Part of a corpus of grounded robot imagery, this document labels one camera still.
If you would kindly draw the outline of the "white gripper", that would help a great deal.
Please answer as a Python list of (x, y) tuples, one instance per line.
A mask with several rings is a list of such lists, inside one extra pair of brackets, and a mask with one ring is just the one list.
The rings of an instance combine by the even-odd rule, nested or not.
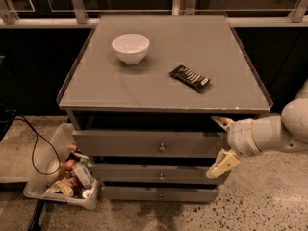
[(231, 149), (221, 149), (215, 162), (206, 172), (208, 178), (218, 178), (237, 166), (241, 160), (240, 156), (253, 157), (261, 153), (252, 137), (252, 119), (235, 122), (227, 117), (212, 115), (211, 120), (227, 132), (227, 142)]

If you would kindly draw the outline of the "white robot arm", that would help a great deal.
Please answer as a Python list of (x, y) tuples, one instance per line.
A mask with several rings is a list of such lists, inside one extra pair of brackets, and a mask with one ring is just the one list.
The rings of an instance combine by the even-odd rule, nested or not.
[(206, 172), (208, 178), (220, 177), (235, 167), (242, 157), (253, 157), (269, 151), (306, 154), (308, 80), (280, 115), (239, 121), (213, 115), (212, 121), (227, 132), (229, 149), (221, 149), (215, 162)]

